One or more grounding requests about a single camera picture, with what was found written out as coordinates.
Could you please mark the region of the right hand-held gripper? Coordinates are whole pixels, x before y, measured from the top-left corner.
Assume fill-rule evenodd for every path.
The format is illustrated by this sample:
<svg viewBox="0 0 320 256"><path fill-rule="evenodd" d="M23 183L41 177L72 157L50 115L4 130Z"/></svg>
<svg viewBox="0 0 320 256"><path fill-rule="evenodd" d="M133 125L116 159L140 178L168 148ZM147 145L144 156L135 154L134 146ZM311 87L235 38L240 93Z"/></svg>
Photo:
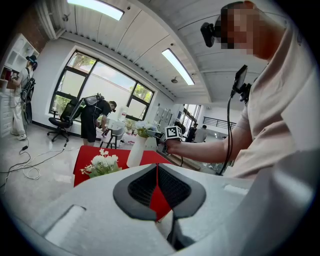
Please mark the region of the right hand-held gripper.
<svg viewBox="0 0 320 256"><path fill-rule="evenodd" d="M157 139L157 145L158 145L158 150L161 153L167 153L167 140L174 140L174 141L179 141L181 142L183 139L182 136L182 130L179 126L167 126L164 128L164 132L158 132L158 131L153 131L153 130L146 130L146 134L149 137L153 138L158 138Z"/></svg>

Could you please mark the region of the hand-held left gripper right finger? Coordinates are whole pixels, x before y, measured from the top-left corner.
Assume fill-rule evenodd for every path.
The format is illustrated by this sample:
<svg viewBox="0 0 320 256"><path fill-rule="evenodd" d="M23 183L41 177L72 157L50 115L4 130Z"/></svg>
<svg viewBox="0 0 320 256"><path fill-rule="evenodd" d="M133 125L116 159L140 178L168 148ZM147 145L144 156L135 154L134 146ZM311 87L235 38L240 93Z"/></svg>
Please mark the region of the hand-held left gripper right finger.
<svg viewBox="0 0 320 256"><path fill-rule="evenodd" d="M249 192L251 179L228 178L175 165L165 164L181 189L176 198L169 199L172 209L157 222L164 238L174 224L178 233L192 242L199 242L218 228L236 210Z"/></svg>

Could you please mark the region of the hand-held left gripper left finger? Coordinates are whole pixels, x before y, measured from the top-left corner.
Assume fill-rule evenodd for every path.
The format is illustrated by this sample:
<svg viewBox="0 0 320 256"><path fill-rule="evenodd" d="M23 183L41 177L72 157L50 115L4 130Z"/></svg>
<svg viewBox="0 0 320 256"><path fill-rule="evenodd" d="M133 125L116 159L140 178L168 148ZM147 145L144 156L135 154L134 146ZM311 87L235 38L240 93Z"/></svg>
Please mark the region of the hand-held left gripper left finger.
<svg viewBox="0 0 320 256"><path fill-rule="evenodd" d="M49 204L30 225L15 217L41 256L169 256L173 247L153 221L133 219L115 203L113 189L138 168L91 178Z"/></svg>

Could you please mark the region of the white ceramic vase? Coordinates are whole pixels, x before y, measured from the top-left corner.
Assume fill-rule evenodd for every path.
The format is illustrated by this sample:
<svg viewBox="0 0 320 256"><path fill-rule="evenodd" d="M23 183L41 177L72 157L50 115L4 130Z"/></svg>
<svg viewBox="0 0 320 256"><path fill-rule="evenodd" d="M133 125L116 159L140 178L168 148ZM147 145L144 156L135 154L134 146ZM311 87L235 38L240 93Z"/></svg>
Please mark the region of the white ceramic vase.
<svg viewBox="0 0 320 256"><path fill-rule="evenodd" d="M137 136L136 140L130 150L126 165L128 168L137 167L140 165L143 153L145 150L145 144L146 144L147 138Z"/></svg>

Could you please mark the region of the white flower bouquet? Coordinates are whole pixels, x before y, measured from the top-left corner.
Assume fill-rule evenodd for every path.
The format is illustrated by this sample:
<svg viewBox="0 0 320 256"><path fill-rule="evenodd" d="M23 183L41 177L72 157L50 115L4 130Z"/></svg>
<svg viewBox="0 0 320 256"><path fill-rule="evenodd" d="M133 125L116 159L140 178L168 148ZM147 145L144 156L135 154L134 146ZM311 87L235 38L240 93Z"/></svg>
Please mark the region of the white flower bouquet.
<svg viewBox="0 0 320 256"><path fill-rule="evenodd" d="M117 155L110 155L108 151L100 149L99 154L93 157L89 165L80 169L80 172L91 179L121 171L122 168L118 166L118 159Z"/></svg>

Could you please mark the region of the person's right forearm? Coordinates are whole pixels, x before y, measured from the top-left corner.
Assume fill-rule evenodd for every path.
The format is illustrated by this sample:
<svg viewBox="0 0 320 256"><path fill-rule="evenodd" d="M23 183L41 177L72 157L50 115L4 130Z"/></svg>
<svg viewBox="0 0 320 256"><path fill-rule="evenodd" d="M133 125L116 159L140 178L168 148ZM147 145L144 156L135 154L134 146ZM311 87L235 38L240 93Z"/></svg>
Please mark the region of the person's right forearm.
<svg viewBox="0 0 320 256"><path fill-rule="evenodd" d="M249 148L253 142L250 136L233 136L224 140L203 143L186 143L182 149L183 157L203 162L203 163L222 163L227 157L229 160L235 160L241 150Z"/></svg>

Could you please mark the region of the person's right hand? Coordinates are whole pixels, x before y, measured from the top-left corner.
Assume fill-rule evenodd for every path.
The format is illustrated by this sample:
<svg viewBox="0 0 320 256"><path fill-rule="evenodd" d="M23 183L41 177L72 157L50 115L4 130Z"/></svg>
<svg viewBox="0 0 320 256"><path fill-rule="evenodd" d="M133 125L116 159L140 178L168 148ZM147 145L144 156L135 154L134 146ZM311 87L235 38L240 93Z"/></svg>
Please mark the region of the person's right hand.
<svg viewBox="0 0 320 256"><path fill-rule="evenodd" d="M175 139L168 139L165 142L168 154L184 156L186 153L186 143Z"/></svg>

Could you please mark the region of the grey locker cabinet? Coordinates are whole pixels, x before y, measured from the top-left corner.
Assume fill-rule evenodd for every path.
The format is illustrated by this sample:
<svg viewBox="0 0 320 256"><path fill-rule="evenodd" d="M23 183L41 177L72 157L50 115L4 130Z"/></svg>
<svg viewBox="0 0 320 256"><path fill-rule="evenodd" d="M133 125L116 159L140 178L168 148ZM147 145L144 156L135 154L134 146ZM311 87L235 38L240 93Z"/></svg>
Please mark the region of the grey locker cabinet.
<svg viewBox="0 0 320 256"><path fill-rule="evenodd" d="M156 106L154 111L151 121L153 124L157 125L158 130L168 126L172 118L171 109Z"/></svg>

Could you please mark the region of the grey chair with black legs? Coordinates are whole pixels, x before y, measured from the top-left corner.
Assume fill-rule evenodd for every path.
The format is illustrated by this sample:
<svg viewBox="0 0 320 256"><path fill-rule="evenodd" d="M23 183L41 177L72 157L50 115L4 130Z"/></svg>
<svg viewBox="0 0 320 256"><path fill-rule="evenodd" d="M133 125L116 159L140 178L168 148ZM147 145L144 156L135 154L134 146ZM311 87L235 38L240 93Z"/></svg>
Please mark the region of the grey chair with black legs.
<svg viewBox="0 0 320 256"><path fill-rule="evenodd" d="M100 147L102 147L103 144L106 144L106 148L117 149L118 144L121 142L121 139L124 133L125 133L124 127L121 127L119 129L107 128L106 131L104 131L101 134Z"/></svg>

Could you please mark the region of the red tablecloth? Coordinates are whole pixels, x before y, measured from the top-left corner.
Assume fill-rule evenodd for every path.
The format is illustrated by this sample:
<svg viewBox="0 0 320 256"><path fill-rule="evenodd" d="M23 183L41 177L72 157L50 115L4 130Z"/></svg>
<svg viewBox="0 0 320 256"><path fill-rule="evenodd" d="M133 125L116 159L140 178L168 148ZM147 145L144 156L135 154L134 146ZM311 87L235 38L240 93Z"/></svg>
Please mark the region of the red tablecloth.
<svg viewBox="0 0 320 256"><path fill-rule="evenodd" d="M79 185L80 183L89 179L89 176L82 174L81 169L91 164L92 159L99 155L101 151L100 147L86 146L83 145L79 149L79 153L75 162L73 174L74 174L74 186ZM130 154L130 151L127 149L111 149L107 148L108 154L110 156L116 155L118 157L118 166L123 170L127 169L127 160ZM141 165L146 164L168 164L169 161L162 157L155 151L145 150L142 154L142 159L140 161ZM150 208L156 212L157 220L164 218L171 210L168 202L166 201L164 195L162 194L158 186L155 187L151 202Z"/></svg>

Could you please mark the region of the black railing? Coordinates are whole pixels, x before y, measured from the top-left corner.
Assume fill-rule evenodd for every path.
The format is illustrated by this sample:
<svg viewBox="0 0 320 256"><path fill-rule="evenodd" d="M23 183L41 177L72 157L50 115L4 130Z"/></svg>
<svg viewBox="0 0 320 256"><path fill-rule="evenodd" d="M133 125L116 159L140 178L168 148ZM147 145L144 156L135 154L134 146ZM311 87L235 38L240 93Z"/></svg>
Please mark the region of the black railing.
<svg viewBox="0 0 320 256"><path fill-rule="evenodd" d="M228 128L233 129L236 126L235 122L228 122L227 120L216 119L208 116L203 117L203 124L226 130Z"/></svg>

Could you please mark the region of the large black-framed window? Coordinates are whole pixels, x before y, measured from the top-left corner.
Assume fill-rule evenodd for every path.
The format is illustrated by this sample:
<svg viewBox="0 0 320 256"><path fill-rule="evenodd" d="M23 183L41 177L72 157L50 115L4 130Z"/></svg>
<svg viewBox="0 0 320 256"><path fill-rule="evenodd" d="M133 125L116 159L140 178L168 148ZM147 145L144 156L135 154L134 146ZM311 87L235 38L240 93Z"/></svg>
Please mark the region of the large black-framed window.
<svg viewBox="0 0 320 256"><path fill-rule="evenodd" d="M116 114L127 107L125 117L144 120L154 92L118 69L82 52L75 51L59 76L49 113L61 115L68 102L101 94L115 101Z"/></svg>

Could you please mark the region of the long ceiling light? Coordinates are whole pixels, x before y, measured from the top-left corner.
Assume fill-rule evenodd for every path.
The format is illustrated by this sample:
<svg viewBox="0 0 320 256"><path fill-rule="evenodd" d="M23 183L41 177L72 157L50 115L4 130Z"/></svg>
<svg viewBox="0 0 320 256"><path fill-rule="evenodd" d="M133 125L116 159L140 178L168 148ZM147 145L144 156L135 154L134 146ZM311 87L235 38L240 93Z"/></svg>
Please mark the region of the long ceiling light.
<svg viewBox="0 0 320 256"><path fill-rule="evenodd" d="M71 5L77 5L83 8L97 11L117 21L119 21L125 13L123 10L100 0L67 0L67 2Z"/></svg>
<svg viewBox="0 0 320 256"><path fill-rule="evenodd" d="M181 63L181 61L170 48L165 49L161 52L161 54L176 69L176 71L180 74L180 76L184 79L188 86L192 86L195 84L192 76L188 73L187 69L184 67L184 65Z"/></svg>

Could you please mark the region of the person's torso in beige shirt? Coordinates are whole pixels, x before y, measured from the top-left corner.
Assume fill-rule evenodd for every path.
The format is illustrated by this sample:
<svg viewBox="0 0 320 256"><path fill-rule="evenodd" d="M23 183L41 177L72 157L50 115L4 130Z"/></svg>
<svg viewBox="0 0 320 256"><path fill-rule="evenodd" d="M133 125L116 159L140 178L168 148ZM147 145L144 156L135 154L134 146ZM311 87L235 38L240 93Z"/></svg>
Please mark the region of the person's torso in beige shirt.
<svg viewBox="0 0 320 256"><path fill-rule="evenodd" d="M297 151L282 113L309 82L320 85L318 71L299 29L288 25L273 58L253 83L236 125L250 131L252 142L239 151L234 165L225 171L225 177L254 179L260 170L272 167Z"/></svg>

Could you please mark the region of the white shelf unit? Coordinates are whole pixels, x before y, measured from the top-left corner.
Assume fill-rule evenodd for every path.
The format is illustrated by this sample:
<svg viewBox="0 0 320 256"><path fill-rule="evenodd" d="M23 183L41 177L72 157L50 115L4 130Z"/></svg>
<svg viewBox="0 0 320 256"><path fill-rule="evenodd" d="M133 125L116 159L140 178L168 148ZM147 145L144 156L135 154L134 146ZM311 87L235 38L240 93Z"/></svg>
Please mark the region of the white shelf unit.
<svg viewBox="0 0 320 256"><path fill-rule="evenodd" d="M10 134L13 126L14 86L10 82L13 73L19 73L27 64L27 57L39 56L39 52L24 37L16 34L0 61L0 138Z"/></svg>

